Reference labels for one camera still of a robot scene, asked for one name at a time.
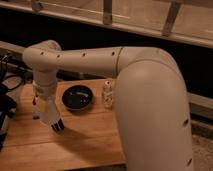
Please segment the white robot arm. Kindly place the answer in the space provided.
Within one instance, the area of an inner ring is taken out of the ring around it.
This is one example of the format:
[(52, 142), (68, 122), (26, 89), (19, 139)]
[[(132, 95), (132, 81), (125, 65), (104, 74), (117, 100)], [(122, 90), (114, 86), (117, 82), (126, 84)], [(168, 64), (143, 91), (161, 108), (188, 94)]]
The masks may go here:
[(188, 95), (172, 56), (155, 47), (63, 51), (47, 40), (25, 48), (42, 100), (54, 99), (58, 70), (115, 78), (114, 109), (127, 171), (194, 171)]

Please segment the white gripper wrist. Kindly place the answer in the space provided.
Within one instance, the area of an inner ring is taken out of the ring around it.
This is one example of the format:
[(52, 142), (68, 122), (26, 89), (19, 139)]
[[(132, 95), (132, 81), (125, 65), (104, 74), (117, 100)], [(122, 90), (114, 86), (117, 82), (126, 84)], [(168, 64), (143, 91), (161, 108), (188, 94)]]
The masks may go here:
[(57, 87), (57, 78), (55, 71), (33, 72), (33, 86), (35, 94), (46, 100), (55, 95)]

